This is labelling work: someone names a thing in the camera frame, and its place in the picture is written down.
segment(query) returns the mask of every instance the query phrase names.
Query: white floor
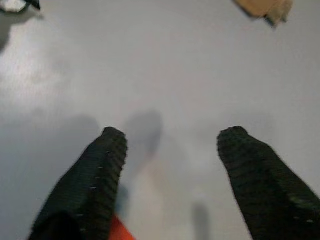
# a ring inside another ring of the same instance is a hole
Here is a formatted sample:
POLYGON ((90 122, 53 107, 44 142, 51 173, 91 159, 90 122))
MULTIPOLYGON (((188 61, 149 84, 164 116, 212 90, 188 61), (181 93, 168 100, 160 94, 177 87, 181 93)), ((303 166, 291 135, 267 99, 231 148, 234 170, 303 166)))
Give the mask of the white floor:
POLYGON ((250 239, 216 151, 230 126, 320 193, 318 0, 276 30, 231 0, 41 3, 0 15, 0 239, 26 239, 105 126, 127 133, 117 211, 138 240, 250 239))

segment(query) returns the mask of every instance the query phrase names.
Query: ribbed rubber pad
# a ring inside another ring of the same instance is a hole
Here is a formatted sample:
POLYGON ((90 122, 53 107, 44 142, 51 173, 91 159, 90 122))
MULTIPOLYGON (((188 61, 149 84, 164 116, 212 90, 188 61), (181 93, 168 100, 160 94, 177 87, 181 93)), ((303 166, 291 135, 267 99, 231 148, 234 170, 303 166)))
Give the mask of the ribbed rubber pad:
POLYGON ((218 153, 254 240, 320 240, 320 200, 271 147, 236 126, 218 153))
POLYGON ((39 0, 24 0, 26 3, 31 4, 36 9, 40 10, 40 1, 39 0))
POLYGON ((76 220, 85 239, 107 240, 126 156, 125 135, 105 128, 57 183, 33 231, 51 216, 64 212, 76 220))

